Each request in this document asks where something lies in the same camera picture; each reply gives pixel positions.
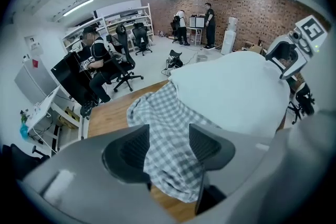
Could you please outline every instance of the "red brick wall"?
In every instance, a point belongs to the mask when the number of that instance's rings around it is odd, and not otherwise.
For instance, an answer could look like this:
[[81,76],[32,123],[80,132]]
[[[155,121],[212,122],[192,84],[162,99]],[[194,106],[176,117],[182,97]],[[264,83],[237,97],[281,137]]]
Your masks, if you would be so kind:
[[158,30],[169,32],[170,22],[180,9],[187,18],[205,13],[206,2],[212,4],[215,12],[216,45],[223,43],[229,17],[238,19],[235,49],[243,47],[245,41],[256,44],[259,39],[268,48],[277,36],[293,30],[295,22],[311,14],[330,29],[320,14],[294,0],[142,0],[143,5],[150,3],[155,34]]

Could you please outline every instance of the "ceiling light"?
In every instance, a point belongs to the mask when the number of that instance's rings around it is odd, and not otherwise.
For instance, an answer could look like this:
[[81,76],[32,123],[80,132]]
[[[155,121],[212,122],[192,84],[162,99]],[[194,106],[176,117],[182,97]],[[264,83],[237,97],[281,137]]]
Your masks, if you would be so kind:
[[91,3],[92,1],[93,1],[93,0],[87,0],[87,1],[85,1],[84,3],[78,5],[77,7],[74,7],[73,9],[71,9],[71,10],[69,10],[68,12],[64,13],[63,16],[67,16],[67,15],[69,15],[70,13],[72,13],[72,12],[74,12],[75,10],[77,10],[77,9],[79,9],[79,8],[81,8],[81,7],[83,7],[83,6],[85,6],[86,4]]

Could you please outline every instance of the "checkered cloth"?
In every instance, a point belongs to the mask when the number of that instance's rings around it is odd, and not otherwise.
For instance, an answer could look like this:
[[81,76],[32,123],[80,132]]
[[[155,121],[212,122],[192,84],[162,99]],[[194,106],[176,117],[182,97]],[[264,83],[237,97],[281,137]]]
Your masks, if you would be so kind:
[[185,106],[169,82],[156,93],[146,93],[127,110],[129,126],[150,125],[150,148],[144,172],[161,191],[183,202],[198,198],[202,166],[189,146],[189,124],[214,123]]

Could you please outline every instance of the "trash can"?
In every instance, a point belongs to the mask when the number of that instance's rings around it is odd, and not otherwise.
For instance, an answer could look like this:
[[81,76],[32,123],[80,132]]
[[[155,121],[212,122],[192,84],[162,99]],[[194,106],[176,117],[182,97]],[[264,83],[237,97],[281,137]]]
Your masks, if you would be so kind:
[[197,55],[196,62],[206,62],[208,60],[207,55]]

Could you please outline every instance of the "black cap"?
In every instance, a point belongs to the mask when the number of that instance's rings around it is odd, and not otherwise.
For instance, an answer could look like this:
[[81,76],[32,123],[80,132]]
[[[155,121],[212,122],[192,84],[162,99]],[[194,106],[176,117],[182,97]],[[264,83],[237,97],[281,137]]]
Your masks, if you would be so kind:
[[95,29],[92,26],[85,27],[83,30],[83,34],[88,34],[88,33],[95,33]]

